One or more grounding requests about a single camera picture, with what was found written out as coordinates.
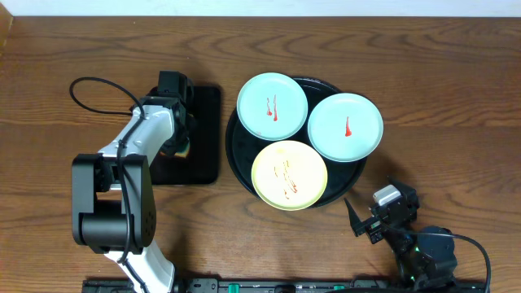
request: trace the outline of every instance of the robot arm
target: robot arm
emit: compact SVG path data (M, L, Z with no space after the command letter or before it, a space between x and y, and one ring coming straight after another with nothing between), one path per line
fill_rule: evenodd
M129 135L121 152L124 174L117 172L116 153L121 139L142 119L139 107L133 109L130 122L110 144L97 154L80 154L72 163L74 239L117 262L126 241L125 214L130 212L129 254L125 264L118 265L137 292L168 293L173 288L175 268L153 240L156 218L149 165L160 151L172 154L177 146L186 143L186 85L182 74L161 72L158 90L141 99L145 118ZM120 180L125 180L127 186L129 211L120 200L101 200L96 195L120 190Z

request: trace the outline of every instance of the red mark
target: red mark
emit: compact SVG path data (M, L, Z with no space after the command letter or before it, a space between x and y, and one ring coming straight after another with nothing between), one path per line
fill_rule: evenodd
M349 129L349 117L348 120L345 123L345 137L351 136L352 132Z
M269 109L269 98L268 99L268 116L271 116L273 113L271 112L271 110Z
M277 118L277 95L275 95L275 98L274 98L274 110L275 110L274 121L277 121L278 120L278 118Z

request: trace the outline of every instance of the black tray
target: black tray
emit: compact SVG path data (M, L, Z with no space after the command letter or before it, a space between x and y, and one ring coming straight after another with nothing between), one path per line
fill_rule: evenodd
M341 91L333 85L313 78L293 77L293 79L306 93L309 111L304 126L287 140L303 142L313 147L308 137L309 115L320 101ZM259 195L255 192L252 184L253 161L271 143L274 142L269 142L250 134L240 122L237 109L234 110L226 128L226 156L228 156L228 162L235 176L256 197L259 197ZM339 163L322 158L327 167L327 186L322 197L310 208L317 208L331 203L351 189L360 177L367 160L367 158L364 158L355 162Z

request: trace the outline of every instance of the wooden table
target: wooden table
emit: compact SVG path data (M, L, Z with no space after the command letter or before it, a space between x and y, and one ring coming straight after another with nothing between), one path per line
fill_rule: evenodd
M77 77L136 95L160 70L222 88L221 136L237 94L262 72L323 79L370 97L385 132L355 191L361 216L388 174L417 188L416 228L440 225L481 242L493 292L521 291L521 20L436 18L24 18L0 67L0 291L78 292L120 269L71 232L71 162L108 144L127 119L72 102ZM85 83L91 107L126 110ZM155 238L182 275L349 279L396 276L385 242L355 238L341 200L282 212L240 185L221 148L210 186L154 189ZM483 280L483 257L457 242L459 278Z

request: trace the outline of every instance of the white wall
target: white wall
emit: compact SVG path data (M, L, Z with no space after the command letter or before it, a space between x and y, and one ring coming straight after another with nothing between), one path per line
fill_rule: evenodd
M22 15L521 16L521 0L0 0Z

